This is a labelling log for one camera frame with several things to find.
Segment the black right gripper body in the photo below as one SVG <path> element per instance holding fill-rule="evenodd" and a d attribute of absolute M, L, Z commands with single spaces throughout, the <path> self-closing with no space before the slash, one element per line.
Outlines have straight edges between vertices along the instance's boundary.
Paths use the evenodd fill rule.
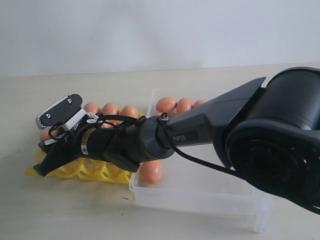
<path fill-rule="evenodd" d="M 129 163 L 128 124 L 101 128 L 85 124 L 68 134 L 64 144 L 64 161 L 69 163 L 79 157 L 110 163 Z"/>

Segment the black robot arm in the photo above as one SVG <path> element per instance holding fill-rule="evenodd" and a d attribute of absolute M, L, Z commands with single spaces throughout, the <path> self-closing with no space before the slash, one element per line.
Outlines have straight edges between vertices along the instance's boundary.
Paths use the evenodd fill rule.
<path fill-rule="evenodd" d="M 253 79 L 174 117 L 138 118 L 86 112 L 68 95 L 36 117 L 58 131 L 38 145 L 40 176 L 77 158 L 135 173 L 142 163 L 179 154 L 240 178 L 315 214 L 320 212 L 320 71 L 292 67 L 265 87 Z"/>

